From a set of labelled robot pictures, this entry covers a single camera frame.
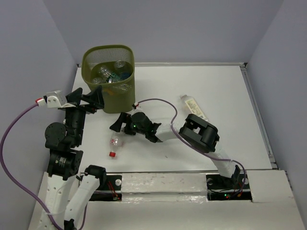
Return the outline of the red cap crushed bottle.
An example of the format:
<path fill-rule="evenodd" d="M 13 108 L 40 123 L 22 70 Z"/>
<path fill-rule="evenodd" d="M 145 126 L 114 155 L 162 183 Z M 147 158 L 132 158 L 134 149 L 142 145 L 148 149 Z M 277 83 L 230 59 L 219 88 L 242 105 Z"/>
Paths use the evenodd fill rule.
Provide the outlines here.
<path fill-rule="evenodd" d="M 123 132 L 112 132 L 109 142 L 109 157 L 116 159 L 126 143 L 126 135 Z"/>

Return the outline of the green label plastic bottle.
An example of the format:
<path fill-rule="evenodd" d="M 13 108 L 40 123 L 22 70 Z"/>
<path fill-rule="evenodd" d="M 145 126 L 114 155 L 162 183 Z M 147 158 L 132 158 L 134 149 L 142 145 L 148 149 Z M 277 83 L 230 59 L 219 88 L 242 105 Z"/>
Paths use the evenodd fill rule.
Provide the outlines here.
<path fill-rule="evenodd" d="M 105 65 L 100 66 L 91 79 L 93 84 L 115 83 L 121 81 L 118 74 Z"/>

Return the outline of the blue label water bottle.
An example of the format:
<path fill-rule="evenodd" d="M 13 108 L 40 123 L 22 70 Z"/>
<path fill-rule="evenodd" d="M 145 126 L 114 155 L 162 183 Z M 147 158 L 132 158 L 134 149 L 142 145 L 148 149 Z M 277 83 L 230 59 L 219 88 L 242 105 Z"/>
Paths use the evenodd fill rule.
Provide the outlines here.
<path fill-rule="evenodd" d="M 133 67 L 126 61 L 118 60 L 114 63 L 114 69 L 122 80 L 129 78 L 133 72 Z"/>

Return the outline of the white label square bottle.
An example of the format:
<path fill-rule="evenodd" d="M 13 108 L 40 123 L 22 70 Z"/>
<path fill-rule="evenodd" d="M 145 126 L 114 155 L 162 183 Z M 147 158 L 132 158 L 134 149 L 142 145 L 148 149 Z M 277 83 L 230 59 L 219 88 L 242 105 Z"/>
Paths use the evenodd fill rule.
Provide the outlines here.
<path fill-rule="evenodd" d="M 203 110 L 200 108 L 199 104 L 196 102 L 195 98 L 186 94 L 180 95 L 180 101 L 183 109 L 188 114 L 194 114 L 203 120 L 209 122 L 208 117 L 205 115 Z"/>

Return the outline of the orange juice bottle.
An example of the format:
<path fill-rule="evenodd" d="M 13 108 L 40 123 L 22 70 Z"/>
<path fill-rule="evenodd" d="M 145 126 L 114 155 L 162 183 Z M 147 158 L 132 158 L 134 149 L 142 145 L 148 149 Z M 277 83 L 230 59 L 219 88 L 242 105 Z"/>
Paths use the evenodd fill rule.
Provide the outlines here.
<path fill-rule="evenodd" d="M 113 94 L 125 94 L 128 93 L 131 90 L 131 86 L 128 84 L 119 84 L 119 85 L 113 85 L 109 87 L 104 87 L 102 89 L 102 92 L 108 93 L 110 95 Z"/>

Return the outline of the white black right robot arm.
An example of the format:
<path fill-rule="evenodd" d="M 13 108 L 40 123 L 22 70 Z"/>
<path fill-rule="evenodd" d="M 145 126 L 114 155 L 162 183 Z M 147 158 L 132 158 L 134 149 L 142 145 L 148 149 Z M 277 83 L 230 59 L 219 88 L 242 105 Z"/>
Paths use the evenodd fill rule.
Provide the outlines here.
<path fill-rule="evenodd" d="M 152 143 L 181 138 L 192 149 L 212 160 L 224 187 L 231 188 L 239 181 L 239 166 L 218 145 L 218 129 L 196 115 L 189 114 L 184 125 L 177 128 L 175 124 L 154 123 L 143 112 L 132 115 L 122 112 L 109 128 L 116 133 L 131 136 L 141 134 Z"/>

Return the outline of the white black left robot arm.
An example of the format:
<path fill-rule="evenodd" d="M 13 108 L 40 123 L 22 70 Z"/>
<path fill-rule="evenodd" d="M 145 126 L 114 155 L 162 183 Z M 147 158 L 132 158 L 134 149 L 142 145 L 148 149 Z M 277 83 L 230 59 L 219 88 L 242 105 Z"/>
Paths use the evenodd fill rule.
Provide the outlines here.
<path fill-rule="evenodd" d="M 89 167 L 82 186 L 72 200 L 69 194 L 79 171 L 85 117 L 104 108 L 102 88 L 88 94 L 78 88 L 66 96 L 61 91 L 47 93 L 37 100 L 39 106 L 65 112 L 63 122 L 54 122 L 45 130 L 45 147 L 49 149 L 47 165 L 47 193 L 37 228 L 39 230 L 74 230 L 78 219 L 95 189 L 106 185 L 106 171 L 102 167 Z"/>

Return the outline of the olive green mesh bin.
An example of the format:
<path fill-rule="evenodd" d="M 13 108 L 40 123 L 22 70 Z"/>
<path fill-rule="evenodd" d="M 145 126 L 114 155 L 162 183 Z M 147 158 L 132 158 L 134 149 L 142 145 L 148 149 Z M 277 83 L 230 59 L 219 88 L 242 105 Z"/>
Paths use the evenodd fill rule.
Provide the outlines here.
<path fill-rule="evenodd" d="M 133 67 L 131 76 L 125 80 L 115 83 L 93 84 L 91 83 L 92 77 L 95 75 L 96 70 L 105 65 L 112 71 L 114 69 L 114 63 L 118 60 L 126 61 Z M 87 84 L 90 90 L 94 90 L 98 86 L 109 87 L 119 84 L 128 84 L 131 86 L 131 90 L 125 94 L 103 94 L 105 103 L 104 112 L 109 114 L 116 114 L 121 112 L 129 112 L 132 109 L 132 105 L 135 103 L 135 63 L 133 51 L 124 45 L 107 45 L 96 46 L 90 48 L 85 52 L 82 59 L 81 75 L 83 81 Z"/>

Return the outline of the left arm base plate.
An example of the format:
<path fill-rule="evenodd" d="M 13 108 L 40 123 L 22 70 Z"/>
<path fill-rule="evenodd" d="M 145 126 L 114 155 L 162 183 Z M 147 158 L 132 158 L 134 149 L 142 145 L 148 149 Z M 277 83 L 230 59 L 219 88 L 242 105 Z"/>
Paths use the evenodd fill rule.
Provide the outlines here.
<path fill-rule="evenodd" d="M 122 200 L 122 175 L 107 174 L 106 182 L 92 194 L 90 201 L 117 202 Z"/>

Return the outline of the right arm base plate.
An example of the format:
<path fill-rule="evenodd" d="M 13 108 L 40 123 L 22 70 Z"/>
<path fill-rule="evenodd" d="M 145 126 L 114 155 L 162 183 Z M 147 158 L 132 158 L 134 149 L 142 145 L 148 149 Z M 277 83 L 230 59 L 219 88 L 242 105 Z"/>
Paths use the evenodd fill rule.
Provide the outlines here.
<path fill-rule="evenodd" d="M 243 188 L 244 174 L 240 174 L 238 182 L 232 183 L 229 178 L 222 177 L 219 174 L 207 174 L 207 199 L 209 201 L 227 201 L 227 200 L 252 200 L 248 176 L 246 176 Z"/>

